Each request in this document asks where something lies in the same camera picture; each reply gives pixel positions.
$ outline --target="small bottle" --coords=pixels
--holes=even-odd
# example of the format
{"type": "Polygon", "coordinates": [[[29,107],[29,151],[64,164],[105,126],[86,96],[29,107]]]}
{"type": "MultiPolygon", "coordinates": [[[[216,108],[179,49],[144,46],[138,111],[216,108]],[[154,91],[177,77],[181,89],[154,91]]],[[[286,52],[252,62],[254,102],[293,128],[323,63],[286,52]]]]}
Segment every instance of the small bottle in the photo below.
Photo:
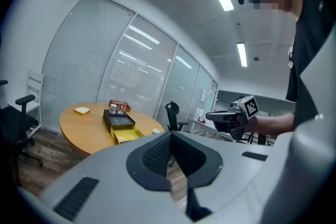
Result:
{"type": "Polygon", "coordinates": [[[110,107],[110,114],[115,114],[117,110],[117,105],[116,104],[111,104],[111,107],[110,107]]]}

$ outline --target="black office chair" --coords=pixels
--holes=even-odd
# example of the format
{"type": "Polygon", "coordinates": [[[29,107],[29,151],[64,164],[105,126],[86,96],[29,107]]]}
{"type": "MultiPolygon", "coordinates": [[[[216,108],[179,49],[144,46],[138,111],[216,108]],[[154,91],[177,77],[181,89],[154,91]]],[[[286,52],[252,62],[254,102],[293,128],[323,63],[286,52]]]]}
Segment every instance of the black office chair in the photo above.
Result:
{"type": "MultiPolygon", "coordinates": [[[[7,80],[0,80],[0,86],[8,84],[7,80]]],[[[34,146],[35,142],[33,138],[27,138],[26,131],[33,125],[37,125],[38,122],[31,116],[26,115],[27,103],[34,100],[34,95],[28,95],[26,97],[17,99],[16,104],[22,106],[21,112],[12,106],[8,106],[4,109],[0,108],[0,124],[1,124],[1,138],[4,145],[5,156],[13,156],[15,166],[15,182],[18,186],[21,186],[18,172],[17,159],[19,155],[35,159],[38,161],[38,166],[43,167],[41,159],[29,156],[24,150],[28,143],[34,146]]]]}
{"type": "MultiPolygon", "coordinates": [[[[170,126],[167,125],[169,131],[180,131],[184,125],[189,125],[189,123],[187,123],[187,122],[177,122],[176,115],[179,113],[180,108],[175,102],[170,101],[170,103],[168,103],[164,107],[167,110],[168,120],[169,120],[169,124],[170,124],[170,126]]],[[[169,163],[168,166],[173,167],[174,162],[175,162],[175,160],[173,160],[171,163],[169,163]]]]}

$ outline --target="window blind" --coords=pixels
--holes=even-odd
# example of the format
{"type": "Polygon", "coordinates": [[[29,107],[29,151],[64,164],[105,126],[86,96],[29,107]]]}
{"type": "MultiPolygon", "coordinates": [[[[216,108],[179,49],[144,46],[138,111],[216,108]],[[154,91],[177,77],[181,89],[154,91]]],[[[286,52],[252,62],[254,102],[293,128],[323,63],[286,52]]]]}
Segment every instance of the window blind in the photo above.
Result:
{"type": "Polygon", "coordinates": [[[127,102],[155,117],[177,43],[137,15],[117,45],[108,67],[100,102],[127,102]]]}
{"type": "Polygon", "coordinates": [[[43,125],[59,130],[66,107],[97,101],[112,51],[133,16],[107,0],[81,0],[73,8],[57,31],[43,68],[43,125]]]}
{"type": "Polygon", "coordinates": [[[167,130],[169,121],[164,106],[170,101],[177,103],[180,107],[177,121],[185,121],[196,85],[199,68],[200,64],[179,46],[172,63],[172,68],[156,116],[156,120],[165,128],[165,130],[167,130]]]}

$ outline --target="round table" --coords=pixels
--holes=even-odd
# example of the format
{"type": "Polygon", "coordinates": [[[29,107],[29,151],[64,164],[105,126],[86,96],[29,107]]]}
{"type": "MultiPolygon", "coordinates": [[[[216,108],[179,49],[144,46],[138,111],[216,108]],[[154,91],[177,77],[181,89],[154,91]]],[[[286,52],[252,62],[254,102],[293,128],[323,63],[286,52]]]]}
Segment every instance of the round table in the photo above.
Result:
{"type": "MultiPolygon", "coordinates": [[[[79,151],[93,154],[103,148],[115,146],[115,142],[103,120],[104,109],[109,109],[109,105],[104,103],[80,103],[63,110],[59,121],[62,133],[70,144],[79,151]],[[81,106],[89,108],[90,112],[80,115],[73,110],[81,106]]],[[[135,121],[135,127],[143,135],[151,135],[153,129],[164,132],[162,125],[151,117],[135,110],[126,113],[135,121]]]]}

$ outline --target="person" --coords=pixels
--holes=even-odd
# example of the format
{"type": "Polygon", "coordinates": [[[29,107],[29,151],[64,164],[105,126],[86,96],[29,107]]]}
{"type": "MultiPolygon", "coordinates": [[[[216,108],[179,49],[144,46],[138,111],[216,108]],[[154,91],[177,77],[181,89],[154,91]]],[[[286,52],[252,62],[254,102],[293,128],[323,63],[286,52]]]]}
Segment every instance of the person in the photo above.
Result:
{"type": "Polygon", "coordinates": [[[253,117],[244,132],[277,136],[293,131],[313,119],[318,111],[300,75],[324,44],[334,23],[326,0],[250,0],[257,8],[267,6],[290,13],[296,20],[296,34],[289,50],[290,76],[286,99],[295,102],[295,111],[279,117],[253,117]]]}

